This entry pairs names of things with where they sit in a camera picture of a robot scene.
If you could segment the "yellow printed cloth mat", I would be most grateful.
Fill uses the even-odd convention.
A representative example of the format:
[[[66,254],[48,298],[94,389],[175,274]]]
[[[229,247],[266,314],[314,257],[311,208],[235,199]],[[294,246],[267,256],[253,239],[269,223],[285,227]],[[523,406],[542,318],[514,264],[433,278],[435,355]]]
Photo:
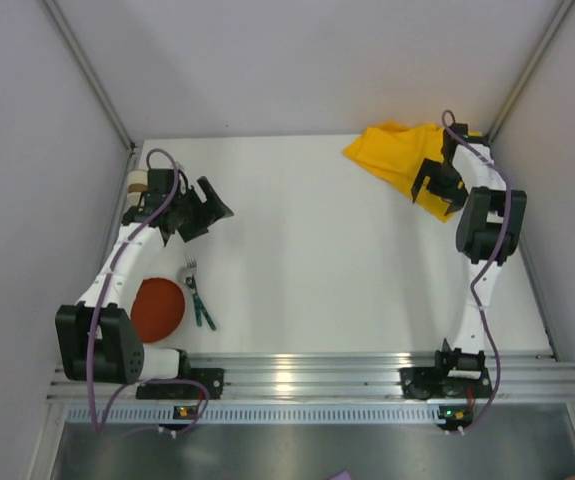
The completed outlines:
[[[408,127],[388,121],[364,130],[343,154],[355,164],[390,184],[412,202],[411,187],[425,158],[444,161],[443,145],[450,135],[434,123]],[[447,204],[423,186],[417,202],[428,213],[442,222],[455,216],[446,216]]]

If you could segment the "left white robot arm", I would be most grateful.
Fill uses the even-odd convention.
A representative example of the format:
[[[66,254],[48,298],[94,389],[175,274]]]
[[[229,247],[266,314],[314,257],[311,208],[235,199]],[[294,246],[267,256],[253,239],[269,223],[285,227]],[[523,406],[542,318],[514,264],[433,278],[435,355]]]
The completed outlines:
[[[206,177],[191,186],[183,172],[152,168],[131,172],[129,182],[144,189],[128,196],[108,259],[82,296],[56,313],[61,361],[73,381],[132,384],[183,375],[185,353],[145,340],[136,329],[133,305],[149,267],[173,235],[192,241],[233,214]]]

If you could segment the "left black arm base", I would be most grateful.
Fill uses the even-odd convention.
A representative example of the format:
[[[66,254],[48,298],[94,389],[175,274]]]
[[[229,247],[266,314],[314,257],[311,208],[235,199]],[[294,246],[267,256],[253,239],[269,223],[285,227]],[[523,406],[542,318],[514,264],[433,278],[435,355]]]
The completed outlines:
[[[192,368],[187,380],[149,381],[136,390],[138,400],[198,400],[205,399],[202,385],[210,400],[219,400],[224,387],[225,371],[221,368]]]

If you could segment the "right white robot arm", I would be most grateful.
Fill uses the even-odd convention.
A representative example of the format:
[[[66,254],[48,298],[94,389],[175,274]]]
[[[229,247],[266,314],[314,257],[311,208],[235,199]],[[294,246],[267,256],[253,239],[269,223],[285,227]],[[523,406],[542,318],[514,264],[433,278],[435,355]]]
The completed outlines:
[[[417,201],[427,193],[458,214],[456,250],[467,260],[467,293],[455,334],[438,353],[437,368],[447,378],[479,379],[485,371],[488,309],[501,269],[518,246],[527,195],[508,186],[481,136],[464,125],[443,130],[440,161],[425,158],[411,186]]]

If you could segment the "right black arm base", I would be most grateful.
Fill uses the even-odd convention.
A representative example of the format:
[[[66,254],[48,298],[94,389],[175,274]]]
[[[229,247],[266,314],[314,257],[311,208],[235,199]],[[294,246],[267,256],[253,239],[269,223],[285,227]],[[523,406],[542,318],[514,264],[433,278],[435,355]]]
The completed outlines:
[[[465,352],[452,347],[446,339],[434,352],[432,366],[401,368],[399,375],[405,399],[466,399],[469,395],[478,399],[492,394],[484,352]]]

